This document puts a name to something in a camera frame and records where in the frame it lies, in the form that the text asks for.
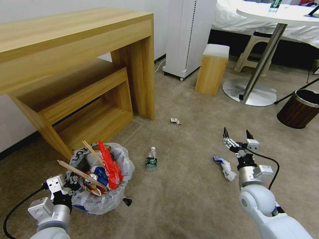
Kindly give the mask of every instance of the trash bin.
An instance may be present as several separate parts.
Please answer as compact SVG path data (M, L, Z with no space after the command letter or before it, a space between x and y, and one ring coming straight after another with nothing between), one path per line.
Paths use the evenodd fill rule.
M125 199L125 187L131 179L132 173L135 169L133 162L129 159L129 154L126 148L117 143L105 143L104 145L111 147L110 153L113 155L114 160L118 163L122 175L124 176L122 183L116 189L112 189L110 192L105 193L102 196L96 196L88 191L83 191L82 189L76 191L72 196L73 206L85 210L88 213L97 215L102 215L111 211L118 207L121 201ZM97 146L97 143L93 143L91 146L95 147ZM86 155L89 153L90 151L86 147L76 150L70 160L70 165L78 168L80 165L83 166L87 164ZM66 178L69 180L70 177L71 172L67 171Z
M277 114L284 125L302 129L319 113L319 93L311 90L296 90Z

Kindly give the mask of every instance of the brown trash can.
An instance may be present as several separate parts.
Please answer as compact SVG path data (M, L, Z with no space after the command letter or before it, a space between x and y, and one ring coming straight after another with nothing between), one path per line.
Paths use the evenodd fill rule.
M311 90L296 90L277 114L284 125L302 129L319 113L319 93Z

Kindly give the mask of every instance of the water bottle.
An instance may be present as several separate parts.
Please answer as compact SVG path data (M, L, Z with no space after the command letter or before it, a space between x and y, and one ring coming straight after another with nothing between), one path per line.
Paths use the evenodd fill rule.
M155 147L151 148L151 151L149 152L149 156L146 159L146 169L149 171L153 171L156 167L157 158L156 158L156 152Z
M272 0L269 12L277 12L282 0Z

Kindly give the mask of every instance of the black cable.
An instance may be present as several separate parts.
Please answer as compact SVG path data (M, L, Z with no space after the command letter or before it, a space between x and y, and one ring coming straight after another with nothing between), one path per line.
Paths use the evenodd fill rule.
M278 163L276 160L272 159L272 158L263 156L263 155L261 155L261 154L257 154L257 153L255 153L255 152L249 150L249 149L247 149L247 150L248 150L249 152L251 152L251 153L253 153L253 154L259 156L259 157L262 157L262 158L265 158L265 159L269 159L269 160L271 160L271 161L273 161L273 162L275 162L275 163L277 164L277 171L276 171L276 173L275 173L275 176L272 178L272 181L270 182L269 187L268 187L268 189L270 190L270 188L271 188L273 182L275 181L275 179L276 179L276 177L277 177L277 175L278 175L278 173L279 173L279 163Z
M33 197L35 194L37 194L38 192L42 191L42 190L45 190L45 189L48 189L48 185L46 183L42 184L42 187L39 188L38 190L36 190L35 192L31 193L29 196L27 196L25 199L23 199L18 205L16 205L9 213L8 215L6 216L6 218L4 219L4 222L3 222L3 232L4 234L10 238L10 239L16 239L15 237L13 237L12 235L10 235L10 233L8 232L8 229L7 229L7 223L8 223L8 220L9 220L9 217L11 216L11 214L18 208L20 207L25 201L27 201L29 198Z
M310 75L310 67L308 68L308 77L307 77L307 81L306 81L307 84L309 83L309 75Z

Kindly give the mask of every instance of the floor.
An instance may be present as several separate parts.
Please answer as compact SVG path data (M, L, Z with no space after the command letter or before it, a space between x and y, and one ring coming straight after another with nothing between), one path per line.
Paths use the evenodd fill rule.
M250 71L239 74L234 66L229 61L223 81L249 78ZM272 187L277 201L319 238L319 117L302 130L286 127L276 118L284 102L247 106L228 98L221 88L215 97L202 95L194 92L197 74L184 82L163 76L161 70L155 74L156 119L135 115L111 140L128 149L136 168L126 189L132 205L121 203L101 216L74 208L71 238L260 238L253 220L240 207L238 177L227 181L212 160L213 155L221 155L237 171L237 160L223 146L225 126L236 141L244 141L249 129L261 144L259 153L278 160L280 172ZM307 71L272 65L260 83L275 88L281 98L306 79ZM311 89L319 91L319 84ZM170 117L182 125L170 123ZM153 172L145 170L151 146L158 155ZM39 137L0 161L1 222L46 178L65 172L56 162L59 159L62 156ZM276 169L265 159L258 157L256 162ZM8 228L16 238L29 238L35 232L36 222L27 208L32 200L48 195L48 191L39 193L12 215Z

